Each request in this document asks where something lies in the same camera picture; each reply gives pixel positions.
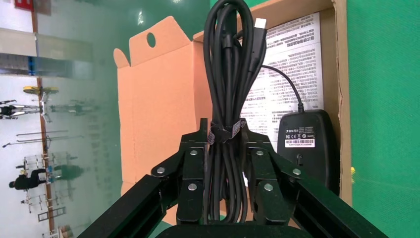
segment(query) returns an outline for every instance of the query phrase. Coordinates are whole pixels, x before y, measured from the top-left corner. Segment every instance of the cardboard box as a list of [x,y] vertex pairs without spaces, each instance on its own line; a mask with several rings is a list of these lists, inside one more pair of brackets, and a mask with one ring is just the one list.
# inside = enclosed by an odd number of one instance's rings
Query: cardboard box
[[[345,0],[270,0],[251,8],[267,28],[320,12],[324,109],[341,144],[340,197],[351,205],[351,142]],[[153,33],[156,46],[147,44]],[[175,153],[181,135],[211,118],[203,33],[190,42],[172,17],[129,41],[131,64],[114,51],[121,120],[122,194]],[[175,224],[172,208],[164,221]]]

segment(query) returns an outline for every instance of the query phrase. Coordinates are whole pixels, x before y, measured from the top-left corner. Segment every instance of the green wall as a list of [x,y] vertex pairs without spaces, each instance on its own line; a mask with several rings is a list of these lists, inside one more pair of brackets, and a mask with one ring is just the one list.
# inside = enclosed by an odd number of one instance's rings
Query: green wall
[[390,237],[420,237],[420,3],[347,5],[353,207]]

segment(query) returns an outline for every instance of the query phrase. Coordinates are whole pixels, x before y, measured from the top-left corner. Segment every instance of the adapter cord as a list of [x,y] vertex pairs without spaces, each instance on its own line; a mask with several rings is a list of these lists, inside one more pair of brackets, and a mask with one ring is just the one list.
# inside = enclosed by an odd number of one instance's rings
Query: adapter cord
[[[241,32],[236,32],[237,12]],[[248,198],[237,154],[239,143],[232,138],[232,131],[265,55],[265,19],[257,19],[255,27],[253,24],[243,0],[219,0],[205,23],[204,61],[213,104],[214,143],[205,166],[204,224],[220,220],[222,199],[227,211],[221,222],[243,223],[247,216]]]
[[286,79],[286,81],[290,84],[290,87],[292,87],[293,92],[296,95],[296,98],[298,99],[298,112],[303,113],[305,111],[305,109],[303,107],[301,96],[299,95],[299,92],[296,89],[295,85],[293,84],[292,80],[285,73],[283,73],[280,69],[277,69],[277,68],[274,68],[274,67],[271,67],[271,66],[267,66],[267,65],[262,65],[261,68],[268,68],[270,70],[273,70],[273,71],[279,73],[281,76],[283,76]]

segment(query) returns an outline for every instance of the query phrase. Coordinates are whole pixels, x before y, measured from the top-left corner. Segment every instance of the metal bolt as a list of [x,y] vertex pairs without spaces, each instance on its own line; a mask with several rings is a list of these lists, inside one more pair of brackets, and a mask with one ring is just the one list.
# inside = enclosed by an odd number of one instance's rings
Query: metal bolt
[[299,169],[294,169],[293,173],[296,175],[301,175],[302,172]]
[[197,185],[195,185],[194,183],[190,183],[190,185],[188,185],[188,190],[194,191],[196,189],[197,189]]
[[156,172],[157,172],[158,174],[163,174],[163,173],[165,173],[165,168],[164,168],[164,167],[159,167],[159,168],[156,170]]
[[266,183],[264,185],[264,189],[267,190],[267,191],[272,191],[273,190],[273,185],[271,185],[269,183]]

